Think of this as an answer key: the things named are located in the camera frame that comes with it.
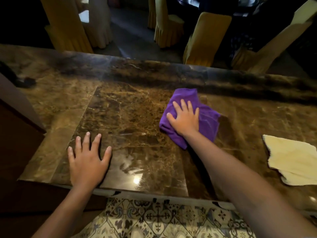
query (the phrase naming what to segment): shoe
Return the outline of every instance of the shoe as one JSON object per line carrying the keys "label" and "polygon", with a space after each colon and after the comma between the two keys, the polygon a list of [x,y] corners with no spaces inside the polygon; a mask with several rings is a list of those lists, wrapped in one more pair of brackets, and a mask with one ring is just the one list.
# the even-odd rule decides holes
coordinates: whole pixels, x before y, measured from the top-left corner
{"label": "shoe", "polygon": [[184,232],[179,231],[176,233],[174,238],[186,238],[186,236],[185,236]]}
{"label": "shoe", "polygon": [[143,231],[140,227],[133,227],[131,231],[131,238],[144,238]]}

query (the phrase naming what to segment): gray floor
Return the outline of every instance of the gray floor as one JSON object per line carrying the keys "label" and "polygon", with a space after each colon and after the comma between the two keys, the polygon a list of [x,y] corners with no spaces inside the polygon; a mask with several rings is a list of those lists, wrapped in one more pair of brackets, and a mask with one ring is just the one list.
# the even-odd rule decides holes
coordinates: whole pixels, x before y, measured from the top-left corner
{"label": "gray floor", "polygon": [[[181,48],[160,49],[153,41],[154,30],[147,28],[148,12],[131,9],[111,9],[113,42],[104,49],[95,49],[96,54],[119,56],[139,60],[156,60],[173,63],[183,62]],[[224,62],[215,60],[213,67],[228,68]],[[297,62],[284,52],[277,58],[268,74],[309,78]]]}

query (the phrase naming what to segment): patterned tile floor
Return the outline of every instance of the patterned tile floor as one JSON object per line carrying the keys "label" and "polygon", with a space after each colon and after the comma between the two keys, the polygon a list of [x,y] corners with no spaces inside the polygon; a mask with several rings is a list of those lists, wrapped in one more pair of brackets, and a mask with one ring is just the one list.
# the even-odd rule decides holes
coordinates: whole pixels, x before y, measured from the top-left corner
{"label": "patterned tile floor", "polygon": [[106,209],[73,238],[130,238],[140,227],[146,238],[255,238],[236,211],[109,198]]}

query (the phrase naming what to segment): purple microfiber cloth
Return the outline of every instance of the purple microfiber cloth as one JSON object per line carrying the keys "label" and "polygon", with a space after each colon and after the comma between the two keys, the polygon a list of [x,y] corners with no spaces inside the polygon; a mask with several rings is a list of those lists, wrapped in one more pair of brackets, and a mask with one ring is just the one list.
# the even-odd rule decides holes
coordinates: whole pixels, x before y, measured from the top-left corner
{"label": "purple microfiber cloth", "polygon": [[184,99],[186,104],[188,101],[191,101],[194,112],[196,108],[199,108],[199,132],[213,142],[217,135],[219,127],[218,118],[220,117],[220,114],[211,109],[209,106],[200,103],[197,95],[197,89],[195,88],[178,88],[174,91],[174,94],[168,102],[168,105],[159,122],[160,129],[167,133],[167,135],[175,142],[175,144],[180,146],[182,149],[187,148],[185,139],[180,136],[175,131],[175,129],[172,128],[170,122],[166,118],[167,113],[171,113],[174,118],[177,117],[176,110],[173,106],[173,101],[181,106],[181,99]]}

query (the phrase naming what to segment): brown marble surface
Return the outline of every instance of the brown marble surface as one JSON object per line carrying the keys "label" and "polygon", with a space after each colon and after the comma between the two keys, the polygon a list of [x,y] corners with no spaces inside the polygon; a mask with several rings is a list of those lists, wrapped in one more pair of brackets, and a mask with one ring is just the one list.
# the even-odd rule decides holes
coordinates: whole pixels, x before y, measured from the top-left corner
{"label": "brown marble surface", "polygon": [[159,131],[176,88],[197,88],[222,114],[215,143],[258,172],[296,208],[317,210],[317,186],[291,187],[267,166],[262,135],[317,146],[317,83],[199,66],[0,45],[0,59],[37,80],[23,89],[48,133],[20,177],[70,184],[66,147],[77,135],[102,134],[113,146],[100,188],[226,200],[200,160]]}

